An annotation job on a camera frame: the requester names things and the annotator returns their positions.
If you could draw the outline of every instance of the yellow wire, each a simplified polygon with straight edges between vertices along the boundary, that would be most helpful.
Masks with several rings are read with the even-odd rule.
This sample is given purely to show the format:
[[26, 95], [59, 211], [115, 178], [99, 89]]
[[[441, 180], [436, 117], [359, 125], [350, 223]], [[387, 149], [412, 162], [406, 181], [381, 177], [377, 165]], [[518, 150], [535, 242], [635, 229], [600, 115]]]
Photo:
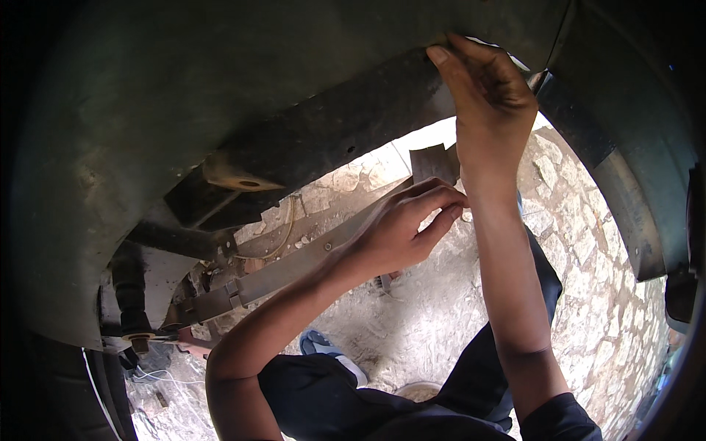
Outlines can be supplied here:
[[282, 241], [280, 246], [277, 247], [276, 250], [274, 250], [270, 254], [264, 255], [262, 257], [249, 257], [246, 255], [237, 255], [237, 254], [233, 255], [233, 257], [238, 258], [238, 259], [242, 259], [242, 260], [248, 260], [248, 259], [249, 260], [251, 260], [251, 259], [265, 260], [265, 259], [269, 259], [272, 256], [274, 256], [275, 254], [277, 254], [277, 252], [279, 252], [279, 250], [281, 250], [282, 247], [285, 246], [285, 244], [287, 243], [287, 240], [289, 239], [289, 235], [292, 233], [292, 226], [294, 225], [294, 197], [291, 195], [289, 196], [289, 214], [291, 216], [291, 219], [289, 221], [289, 228], [287, 229], [287, 235], [285, 236], [285, 239]]

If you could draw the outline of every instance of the hand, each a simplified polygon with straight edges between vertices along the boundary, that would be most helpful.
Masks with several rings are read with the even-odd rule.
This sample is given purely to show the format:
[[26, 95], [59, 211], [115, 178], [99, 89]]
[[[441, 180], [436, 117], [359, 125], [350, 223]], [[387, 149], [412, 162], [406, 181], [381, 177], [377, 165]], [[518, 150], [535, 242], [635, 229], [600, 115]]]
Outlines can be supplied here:
[[[383, 200], [358, 232], [345, 253], [365, 279], [416, 265], [451, 229], [468, 207], [466, 196], [439, 178], [429, 178]], [[430, 225], [419, 225], [441, 208]]]
[[510, 57], [497, 47], [449, 34], [454, 49], [426, 50], [456, 105], [456, 149], [469, 199], [515, 194], [517, 166], [537, 101]]

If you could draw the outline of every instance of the blue sneaker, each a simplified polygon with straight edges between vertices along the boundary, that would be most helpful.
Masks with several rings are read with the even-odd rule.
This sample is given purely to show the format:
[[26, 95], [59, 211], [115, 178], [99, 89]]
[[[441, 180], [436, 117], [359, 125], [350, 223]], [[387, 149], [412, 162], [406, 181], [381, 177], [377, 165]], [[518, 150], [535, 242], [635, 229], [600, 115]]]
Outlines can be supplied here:
[[337, 346], [334, 346], [329, 339], [323, 334], [314, 329], [307, 329], [301, 333], [299, 337], [299, 350], [302, 355], [311, 354], [326, 354], [332, 356], [339, 363], [348, 369], [357, 380], [357, 387], [365, 387], [368, 385], [368, 374], [361, 369], [356, 363], [353, 363], [350, 358], [343, 355]]

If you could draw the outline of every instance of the person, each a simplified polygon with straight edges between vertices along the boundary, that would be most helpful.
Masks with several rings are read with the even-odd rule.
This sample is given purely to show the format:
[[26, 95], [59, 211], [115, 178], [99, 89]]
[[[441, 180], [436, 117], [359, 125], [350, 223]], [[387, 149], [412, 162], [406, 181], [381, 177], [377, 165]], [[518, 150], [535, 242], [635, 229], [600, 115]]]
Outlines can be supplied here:
[[[506, 440], [514, 407], [525, 440], [599, 440], [551, 349], [561, 283], [517, 209], [517, 167], [537, 101], [501, 49], [449, 35], [427, 49], [456, 106], [466, 195], [432, 178], [381, 202], [360, 230], [310, 273], [239, 322], [206, 370], [222, 440]], [[303, 356], [278, 355], [346, 291], [415, 265], [469, 207], [489, 323], [436, 397], [415, 403], [358, 388], [364, 374], [316, 331]], [[441, 209], [432, 223], [420, 223]]]

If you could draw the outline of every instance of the black pants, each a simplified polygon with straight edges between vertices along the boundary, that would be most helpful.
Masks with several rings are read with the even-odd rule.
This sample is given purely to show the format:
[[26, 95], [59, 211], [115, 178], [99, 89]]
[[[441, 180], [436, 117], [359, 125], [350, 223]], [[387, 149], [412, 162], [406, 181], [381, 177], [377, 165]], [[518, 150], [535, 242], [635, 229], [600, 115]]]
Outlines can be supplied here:
[[[527, 235], [551, 324], [561, 281], [529, 229]], [[359, 440], [391, 419], [429, 404], [497, 423], [505, 430], [512, 426], [513, 398], [489, 323], [463, 350], [438, 395], [424, 403], [377, 389], [356, 389], [355, 376], [325, 354], [276, 356], [258, 379], [280, 429], [298, 441]]]

